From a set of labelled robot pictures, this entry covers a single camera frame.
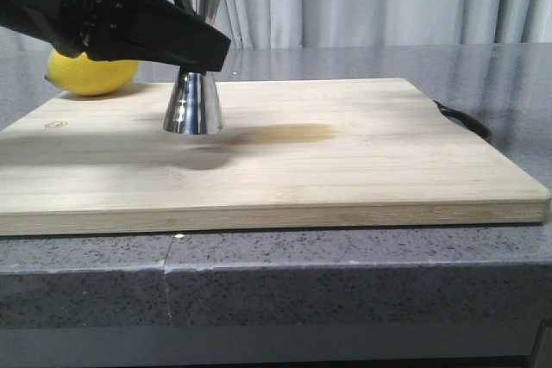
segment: granite countertop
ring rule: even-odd
[[[0,128],[58,92],[46,59],[0,54]],[[406,78],[551,189],[550,68],[552,44],[248,50],[217,79]],[[175,75],[143,63],[136,80]],[[552,221],[4,238],[0,285],[0,329],[541,321]]]

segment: yellow lemon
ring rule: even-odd
[[[46,79],[75,94],[103,95],[130,81],[139,64],[138,60],[94,61],[86,53],[67,58],[54,49],[48,60]]]

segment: cutting board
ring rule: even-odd
[[[0,133],[0,234],[546,220],[550,193],[403,79],[219,83],[225,129],[162,130],[171,84],[62,93]]]

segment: chrome jigger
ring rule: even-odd
[[[195,12],[210,25],[221,0],[174,0],[180,8]],[[223,115],[212,72],[187,72],[180,68],[166,109],[163,128],[177,134],[216,134],[223,129]]]

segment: white curtain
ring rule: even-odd
[[[552,41],[552,0],[223,0],[238,48]],[[0,49],[45,48],[2,29]]]

